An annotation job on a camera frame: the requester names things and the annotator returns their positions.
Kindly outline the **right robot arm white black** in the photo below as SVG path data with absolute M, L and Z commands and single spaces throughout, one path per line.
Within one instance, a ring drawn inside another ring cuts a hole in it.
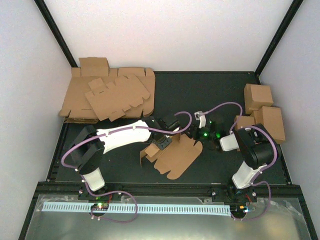
M 253 186 L 256 178 L 282 157 L 280 145 L 261 123 L 242 127 L 229 134 L 221 130 L 216 122 L 211 121 L 203 127 L 192 124 L 187 135 L 210 150 L 240 151 L 243 162 L 227 189 L 228 198 L 234 202 L 240 201 L 246 195 L 245 189 Z

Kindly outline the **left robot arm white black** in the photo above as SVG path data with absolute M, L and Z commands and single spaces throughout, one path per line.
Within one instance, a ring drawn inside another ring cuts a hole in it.
M 172 142 L 167 132 L 177 132 L 179 129 L 179 120 L 174 115 L 163 119 L 144 117 L 134 123 L 109 129 L 96 129 L 88 125 L 73 141 L 69 155 L 75 170 L 87 183 L 89 193 L 101 200 L 108 192 L 100 170 L 104 154 L 133 143 L 154 143 L 164 150 Z

